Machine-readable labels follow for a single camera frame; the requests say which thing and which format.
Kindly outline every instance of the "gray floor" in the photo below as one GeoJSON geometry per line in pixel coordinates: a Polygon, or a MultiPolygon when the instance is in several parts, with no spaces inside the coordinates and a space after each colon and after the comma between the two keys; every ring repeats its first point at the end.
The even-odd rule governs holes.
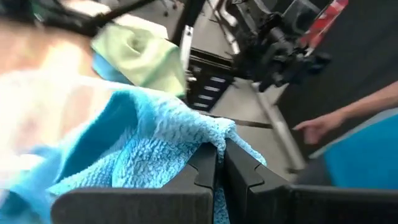
{"type": "MultiPolygon", "coordinates": [[[[121,0],[121,3],[135,0],[121,0]]],[[[182,5],[176,11],[171,8],[168,17],[163,15],[165,7],[161,1],[155,1],[152,4],[134,11],[132,14],[156,22],[165,26],[169,36],[174,32],[175,23],[180,16],[182,5]]],[[[222,57],[228,57],[231,49],[225,41],[224,35],[219,25],[212,21],[212,9],[208,4],[202,10],[193,31],[193,47],[205,50],[222,57]]],[[[273,101],[276,99],[280,90],[270,89],[265,94],[273,101]]],[[[269,123],[264,112],[260,109],[255,93],[246,80],[237,80],[236,86],[231,86],[224,94],[219,103],[211,112],[214,115],[224,116],[234,119],[257,121],[269,123]]],[[[239,135],[245,139],[255,150],[259,151],[267,160],[268,168],[286,179],[292,176],[286,173],[287,160],[273,130],[250,128],[238,126],[239,135]]]]}

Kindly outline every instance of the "hand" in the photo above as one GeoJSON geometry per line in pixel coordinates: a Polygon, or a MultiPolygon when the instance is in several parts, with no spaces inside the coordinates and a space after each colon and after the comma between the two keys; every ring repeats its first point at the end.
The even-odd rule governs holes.
{"type": "Polygon", "coordinates": [[[306,144],[316,144],[330,130],[339,127],[345,116],[340,111],[335,111],[315,119],[304,121],[293,129],[296,131],[303,130],[304,142],[306,144]]]}

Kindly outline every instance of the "red object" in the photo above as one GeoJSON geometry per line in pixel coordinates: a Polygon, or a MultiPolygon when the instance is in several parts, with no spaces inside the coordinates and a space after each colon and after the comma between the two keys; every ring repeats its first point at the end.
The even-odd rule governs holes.
{"type": "Polygon", "coordinates": [[[348,0],[334,0],[328,8],[315,20],[309,30],[300,39],[303,45],[314,49],[322,40],[332,23],[347,6],[348,0]]]}

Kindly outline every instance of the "light green towel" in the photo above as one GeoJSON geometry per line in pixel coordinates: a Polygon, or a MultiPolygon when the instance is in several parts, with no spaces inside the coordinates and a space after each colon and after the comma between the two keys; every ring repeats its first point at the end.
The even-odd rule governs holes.
{"type": "Polygon", "coordinates": [[[134,85],[175,96],[185,94],[179,48],[150,31],[110,24],[91,46],[134,85]]]}

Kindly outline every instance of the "blue surface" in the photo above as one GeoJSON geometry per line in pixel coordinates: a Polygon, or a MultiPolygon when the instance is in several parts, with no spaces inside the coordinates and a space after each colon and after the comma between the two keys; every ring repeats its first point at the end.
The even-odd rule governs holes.
{"type": "Polygon", "coordinates": [[[338,187],[398,189],[398,115],[334,143],[325,153],[338,187]]]}
{"type": "MultiPolygon", "coordinates": [[[[218,148],[222,164],[225,138],[266,164],[236,134],[231,120],[201,115],[164,92],[118,91],[96,119],[71,133],[58,150],[35,149],[46,160],[15,181],[11,187],[15,194],[1,208],[0,222],[33,223],[36,213],[39,223],[51,223],[50,207],[56,196],[79,187],[160,188],[203,142],[218,148]],[[19,197],[27,205],[19,203],[19,197]]],[[[221,187],[215,194],[215,223],[229,223],[221,187]]]]}
{"type": "Polygon", "coordinates": [[[121,72],[116,70],[104,57],[98,53],[93,56],[93,70],[103,79],[132,85],[121,72]]]}

